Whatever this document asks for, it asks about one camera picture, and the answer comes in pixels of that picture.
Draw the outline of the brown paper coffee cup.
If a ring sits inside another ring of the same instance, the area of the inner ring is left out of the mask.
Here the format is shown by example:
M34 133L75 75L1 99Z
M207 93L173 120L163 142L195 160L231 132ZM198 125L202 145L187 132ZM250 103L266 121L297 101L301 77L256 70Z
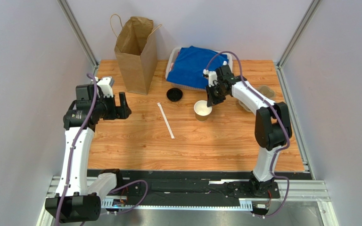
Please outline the brown paper coffee cup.
M207 101L199 100L194 104L195 117L199 122L205 122L212 112L212 107L207 106Z

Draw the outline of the black plastic cup lid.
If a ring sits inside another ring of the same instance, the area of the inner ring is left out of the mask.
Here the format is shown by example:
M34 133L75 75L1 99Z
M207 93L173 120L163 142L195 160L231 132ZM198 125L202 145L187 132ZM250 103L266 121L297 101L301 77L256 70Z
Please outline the black plastic cup lid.
M171 88L167 91L166 93L166 97L171 101L171 102L177 102L180 101L183 97L183 92L181 89L179 88Z

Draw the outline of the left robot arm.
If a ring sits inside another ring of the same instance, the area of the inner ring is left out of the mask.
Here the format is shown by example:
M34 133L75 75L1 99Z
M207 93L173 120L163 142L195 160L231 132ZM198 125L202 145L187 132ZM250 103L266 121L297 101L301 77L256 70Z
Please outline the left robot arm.
M119 93L119 103L110 85L78 85L76 99L63 117L66 149L63 169L53 198L45 201L45 210L54 216L56 225L96 221L101 202L124 185L119 169L104 169L87 185L87 166L96 125L100 120L125 120L132 111L126 94Z

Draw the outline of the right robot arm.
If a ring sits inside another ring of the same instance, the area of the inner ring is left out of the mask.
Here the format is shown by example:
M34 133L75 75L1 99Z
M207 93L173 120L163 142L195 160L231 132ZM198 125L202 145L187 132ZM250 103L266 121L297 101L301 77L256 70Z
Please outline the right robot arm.
M253 196L268 193L274 180L274 169L279 153L287 148L292 136L288 106L276 103L257 91L243 76L235 76L229 65L215 71L203 70L207 78L207 105L218 105L227 96L236 98L255 115L255 139L260 146L253 178L248 190Z

